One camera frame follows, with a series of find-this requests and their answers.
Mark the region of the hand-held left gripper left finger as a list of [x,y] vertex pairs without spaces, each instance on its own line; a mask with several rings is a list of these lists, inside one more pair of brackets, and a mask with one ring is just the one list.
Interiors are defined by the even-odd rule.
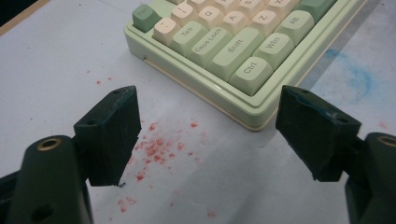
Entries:
[[136,87],[111,91],[74,130],[77,145],[86,152],[90,184],[117,186],[141,131]]

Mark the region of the green and cream keyboard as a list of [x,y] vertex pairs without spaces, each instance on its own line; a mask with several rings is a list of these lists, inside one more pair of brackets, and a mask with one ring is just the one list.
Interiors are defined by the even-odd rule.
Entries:
[[152,0],[124,34],[137,58],[257,132],[366,1]]

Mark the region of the wooden table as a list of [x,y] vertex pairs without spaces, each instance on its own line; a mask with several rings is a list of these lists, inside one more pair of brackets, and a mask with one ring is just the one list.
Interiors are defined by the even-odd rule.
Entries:
[[50,0],[0,0],[0,36],[32,16]]

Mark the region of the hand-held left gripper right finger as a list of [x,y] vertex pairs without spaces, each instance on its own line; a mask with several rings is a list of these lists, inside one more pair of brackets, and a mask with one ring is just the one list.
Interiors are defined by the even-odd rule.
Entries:
[[276,128],[320,182],[335,182],[361,123],[311,91],[283,86]]

